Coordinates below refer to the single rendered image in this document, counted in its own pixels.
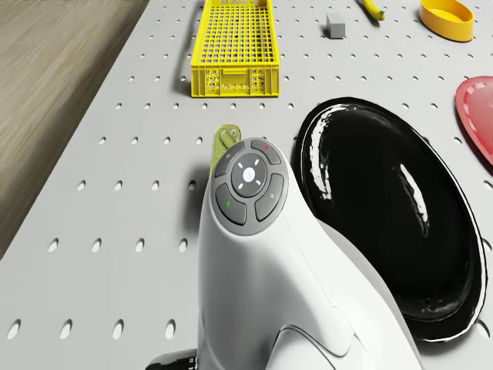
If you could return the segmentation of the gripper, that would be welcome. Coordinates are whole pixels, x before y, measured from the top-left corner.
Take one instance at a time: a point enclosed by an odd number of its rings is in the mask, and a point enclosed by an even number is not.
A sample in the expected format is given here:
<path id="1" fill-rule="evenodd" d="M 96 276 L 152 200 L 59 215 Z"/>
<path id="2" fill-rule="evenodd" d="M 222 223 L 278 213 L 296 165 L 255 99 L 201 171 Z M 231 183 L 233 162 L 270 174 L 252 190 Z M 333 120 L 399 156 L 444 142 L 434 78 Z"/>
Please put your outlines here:
<path id="1" fill-rule="evenodd" d="M 145 370 L 198 370 L 197 349 L 159 355 L 146 366 Z"/>

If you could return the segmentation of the grey cube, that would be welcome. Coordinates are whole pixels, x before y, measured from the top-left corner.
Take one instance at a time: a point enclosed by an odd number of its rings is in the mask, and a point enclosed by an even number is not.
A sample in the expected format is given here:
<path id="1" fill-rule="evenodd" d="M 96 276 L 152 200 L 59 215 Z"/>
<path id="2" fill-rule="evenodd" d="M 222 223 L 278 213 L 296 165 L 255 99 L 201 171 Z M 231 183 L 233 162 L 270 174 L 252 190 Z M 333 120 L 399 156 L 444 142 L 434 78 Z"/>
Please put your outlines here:
<path id="1" fill-rule="evenodd" d="M 331 39 L 343 39 L 346 37 L 346 22 L 340 13 L 327 13 L 327 31 Z"/>

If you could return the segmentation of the flat-sided can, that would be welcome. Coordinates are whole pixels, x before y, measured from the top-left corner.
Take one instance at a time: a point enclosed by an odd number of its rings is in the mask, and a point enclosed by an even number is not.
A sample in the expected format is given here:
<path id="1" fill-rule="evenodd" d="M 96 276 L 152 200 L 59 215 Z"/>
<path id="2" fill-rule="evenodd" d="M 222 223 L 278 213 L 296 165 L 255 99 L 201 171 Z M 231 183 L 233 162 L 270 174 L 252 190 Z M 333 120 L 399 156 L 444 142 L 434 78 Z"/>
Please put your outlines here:
<path id="1" fill-rule="evenodd" d="M 223 154 L 236 143 L 241 141 L 241 130 L 236 125 L 220 125 L 213 136 L 213 146 L 210 164 L 210 177 Z"/>

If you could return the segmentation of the black plate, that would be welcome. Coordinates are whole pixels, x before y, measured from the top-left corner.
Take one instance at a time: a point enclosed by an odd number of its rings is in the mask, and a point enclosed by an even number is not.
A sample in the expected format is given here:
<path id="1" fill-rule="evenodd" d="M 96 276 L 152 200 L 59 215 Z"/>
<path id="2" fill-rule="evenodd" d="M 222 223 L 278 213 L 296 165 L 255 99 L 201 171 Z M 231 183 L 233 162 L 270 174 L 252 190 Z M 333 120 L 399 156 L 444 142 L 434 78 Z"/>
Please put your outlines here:
<path id="1" fill-rule="evenodd" d="M 383 279 L 414 339 L 450 341 L 475 324 L 488 284 L 481 234 L 417 130 L 376 103 L 329 99 L 304 119 L 293 171 L 314 216 Z"/>

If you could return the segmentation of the yellow basket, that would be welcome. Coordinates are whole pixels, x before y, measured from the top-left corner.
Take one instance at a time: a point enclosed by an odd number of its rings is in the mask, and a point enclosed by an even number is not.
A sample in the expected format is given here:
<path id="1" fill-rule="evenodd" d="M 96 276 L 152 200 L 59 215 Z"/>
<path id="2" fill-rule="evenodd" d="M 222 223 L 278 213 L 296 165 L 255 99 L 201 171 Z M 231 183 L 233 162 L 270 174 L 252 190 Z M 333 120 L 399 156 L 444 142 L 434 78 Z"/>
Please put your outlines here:
<path id="1" fill-rule="evenodd" d="M 191 96 L 278 96 L 279 69 L 271 0 L 205 0 Z"/>

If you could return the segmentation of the red plate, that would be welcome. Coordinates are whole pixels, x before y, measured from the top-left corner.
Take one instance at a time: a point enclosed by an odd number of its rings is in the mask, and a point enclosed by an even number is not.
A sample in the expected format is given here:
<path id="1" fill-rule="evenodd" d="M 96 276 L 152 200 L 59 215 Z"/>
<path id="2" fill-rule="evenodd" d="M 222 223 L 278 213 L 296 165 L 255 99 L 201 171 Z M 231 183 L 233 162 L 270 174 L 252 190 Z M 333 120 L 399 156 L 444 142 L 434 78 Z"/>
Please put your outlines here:
<path id="1" fill-rule="evenodd" d="M 465 79 L 455 91 L 454 102 L 470 150 L 493 177 L 493 76 Z"/>

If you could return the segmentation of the banana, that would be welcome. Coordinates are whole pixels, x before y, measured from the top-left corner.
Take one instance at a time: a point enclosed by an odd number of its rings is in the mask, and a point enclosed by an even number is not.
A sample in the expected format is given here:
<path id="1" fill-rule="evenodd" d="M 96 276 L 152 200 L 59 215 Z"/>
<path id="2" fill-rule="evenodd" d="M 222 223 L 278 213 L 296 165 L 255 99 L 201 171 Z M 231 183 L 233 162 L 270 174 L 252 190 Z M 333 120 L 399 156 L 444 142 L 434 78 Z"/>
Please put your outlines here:
<path id="1" fill-rule="evenodd" d="M 385 20 L 385 11 L 378 8 L 374 4 L 374 0 L 362 0 L 363 6 L 367 13 L 376 21 L 381 22 Z"/>

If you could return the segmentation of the yellow bowl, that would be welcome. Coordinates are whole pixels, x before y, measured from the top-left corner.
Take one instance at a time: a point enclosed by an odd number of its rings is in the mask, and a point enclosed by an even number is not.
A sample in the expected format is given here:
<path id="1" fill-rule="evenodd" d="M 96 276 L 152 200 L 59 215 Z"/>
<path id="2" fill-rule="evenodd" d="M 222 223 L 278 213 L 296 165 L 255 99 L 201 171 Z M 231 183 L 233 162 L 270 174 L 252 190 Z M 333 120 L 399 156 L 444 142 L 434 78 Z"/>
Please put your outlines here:
<path id="1" fill-rule="evenodd" d="M 474 16 L 458 0 L 421 0 L 421 21 L 436 34 L 457 42 L 474 38 Z"/>

